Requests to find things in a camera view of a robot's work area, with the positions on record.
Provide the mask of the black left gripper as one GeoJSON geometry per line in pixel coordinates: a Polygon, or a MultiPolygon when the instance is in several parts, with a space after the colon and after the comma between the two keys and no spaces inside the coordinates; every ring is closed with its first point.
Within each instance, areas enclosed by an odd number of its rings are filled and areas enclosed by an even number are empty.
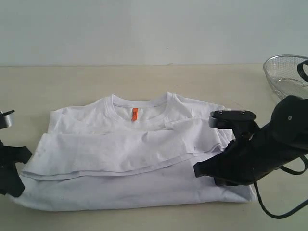
{"type": "Polygon", "coordinates": [[[26,164],[31,158],[31,151],[23,147],[4,146],[0,141],[0,193],[20,197],[25,190],[14,163],[26,164]]]}

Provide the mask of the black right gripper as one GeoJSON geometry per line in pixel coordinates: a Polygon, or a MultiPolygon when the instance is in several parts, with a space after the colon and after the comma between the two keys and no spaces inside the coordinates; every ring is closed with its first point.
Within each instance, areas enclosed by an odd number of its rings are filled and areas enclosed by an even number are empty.
{"type": "Polygon", "coordinates": [[[232,140],[221,153],[193,165],[194,174],[213,177],[216,186],[233,187],[256,182],[254,159],[257,143],[232,140]]]}

